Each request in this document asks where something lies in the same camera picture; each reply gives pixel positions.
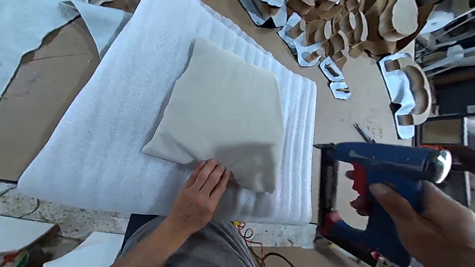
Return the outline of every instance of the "red wire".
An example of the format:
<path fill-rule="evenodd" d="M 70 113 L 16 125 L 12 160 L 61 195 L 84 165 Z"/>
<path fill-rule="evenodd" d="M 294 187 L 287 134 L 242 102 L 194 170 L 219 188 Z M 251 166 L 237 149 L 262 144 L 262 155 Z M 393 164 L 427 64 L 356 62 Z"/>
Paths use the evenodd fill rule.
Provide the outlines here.
<path fill-rule="evenodd" d="M 248 243 L 260 245 L 261 246 L 261 259 L 262 259 L 264 257 L 264 247 L 262 246 L 262 243 L 248 240 L 254 235 L 254 231 L 251 228 L 247 228 L 244 231 L 244 234 L 242 234 L 242 230 L 244 230 L 244 228 L 246 228 L 246 223 L 243 222 L 243 221 L 238 222 L 237 230 L 238 230 L 239 234 L 242 236 L 242 238 L 244 238 L 244 242 L 246 243 L 246 246 L 248 246 L 248 247 L 250 246 Z"/>

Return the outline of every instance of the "foam padding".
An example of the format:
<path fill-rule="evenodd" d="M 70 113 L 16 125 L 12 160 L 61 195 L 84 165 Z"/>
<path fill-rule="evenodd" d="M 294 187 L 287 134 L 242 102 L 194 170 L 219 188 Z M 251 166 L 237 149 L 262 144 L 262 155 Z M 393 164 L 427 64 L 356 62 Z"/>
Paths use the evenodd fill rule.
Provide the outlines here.
<path fill-rule="evenodd" d="M 21 176 L 19 190 L 75 207 L 169 214 L 192 169 L 141 149 L 160 123 L 197 37 L 275 73 L 284 111 L 276 191 L 227 190 L 216 219 L 308 223 L 316 84 L 285 68 L 231 20 L 198 0 L 141 1 Z"/>

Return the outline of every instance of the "electrical wire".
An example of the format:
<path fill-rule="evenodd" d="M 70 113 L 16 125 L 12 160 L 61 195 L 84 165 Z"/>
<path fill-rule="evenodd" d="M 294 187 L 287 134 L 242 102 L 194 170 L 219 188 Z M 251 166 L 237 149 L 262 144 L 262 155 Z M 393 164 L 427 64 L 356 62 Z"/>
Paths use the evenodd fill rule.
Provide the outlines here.
<path fill-rule="evenodd" d="M 247 228 L 246 230 L 244 230 L 246 228 L 246 223 L 245 222 L 238 222 L 238 224 L 236 225 L 236 228 L 237 228 L 237 231 L 239 232 L 239 234 L 242 236 L 242 238 L 244 239 L 244 242 L 246 243 L 246 246 L 249 248 L 249 251 L 251 251 L 251 254 L 253 257 L 256 258 L 256 262 L 257 262 L 257 265 L 259 267 L 265 267 L 266 264 L 265 264 L 265 260 L 269 257 L 269 256 L 277 256 L 277 257 L 280 257 L 282 258 L 283 260 L 285 260 L 289 265 L 290 267 L 294 267 L 294 265 L 284 256 L 282 256 L 281 254 L 279 253 L 275 253 L 275 252 L 268 252 L 266 254 L 264 254 L 264 247 L 262 246 L 262 243 L 261 242 L 255 242 L 255 241 L 250 241 L 249 239 L 251 239 L 254 235 L 254 232 L 251 228 Z M 249 245 L 249 243 L 251 244 L 258 244 L 260 247 L 261 247 L 261 256 L 257 255 L 255 253 L 255 251 L 251 248 L 251 246 Z"/>

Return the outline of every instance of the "workbench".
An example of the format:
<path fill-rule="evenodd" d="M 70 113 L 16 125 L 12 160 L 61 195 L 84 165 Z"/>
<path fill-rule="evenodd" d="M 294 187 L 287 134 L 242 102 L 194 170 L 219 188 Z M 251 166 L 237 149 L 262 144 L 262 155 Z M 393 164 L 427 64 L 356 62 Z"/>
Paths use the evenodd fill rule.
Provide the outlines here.
<path fill-rule="evenodd" d="M 360 123 L 377 142 L 411 145 L 411 140 L 398 140 L 390 99 L 377 63 L 365 54 L 349 58 L 343 68 L 351 89 L 348 100 L 334 99 L 328 80 L 318 66 L 300 67 L 287 45 L 277 35 L 279 29 L 258 28 L 238 0 L 202 0 L 252 37 L 285 67 L 317 84 L 314 144 L 362 142 L 353 127 Z M 129 12 L 125 0 L 111 5 Z M 411 43 L 406 51 L 413 51 Z M 99 56 L 87 27 L 81 18 L 53 31 L 42 46 L 23 57 L 16 76 L 0 101 L 0 179 L 17 181 L 22 172 L 44 146 L 64 112 L 89 80 L 99 63 Z M 320 174 L 319 150 L 314 149 L 312 169 L 312 222 L 317 220 Z M 345 218 L 355 216 L 354 226 L 365 220 L 352 210 L 349 201 L 357 193 L 352 182 L 340 175 L 337 202 L 346 203 L 340 210 Z"/>

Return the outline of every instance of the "scissors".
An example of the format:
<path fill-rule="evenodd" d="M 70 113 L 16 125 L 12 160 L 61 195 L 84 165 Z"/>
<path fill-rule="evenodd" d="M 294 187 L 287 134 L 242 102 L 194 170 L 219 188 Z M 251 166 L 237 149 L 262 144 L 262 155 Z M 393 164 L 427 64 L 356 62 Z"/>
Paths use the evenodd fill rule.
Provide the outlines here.
<path fill-rule="evenodd" d="M 359 123 L 353 123 L 353 126 L 355 126 L 356 130 L 358 131 L 358 133 L 361 135 L 361 137 L 363 137 L 363 139 L 365 140 L 365 142 L 367 143 L 376 143 L 376 141 L 371 138 L 364 130 L 363 128 L 361 127 L 361 125 Z"/>

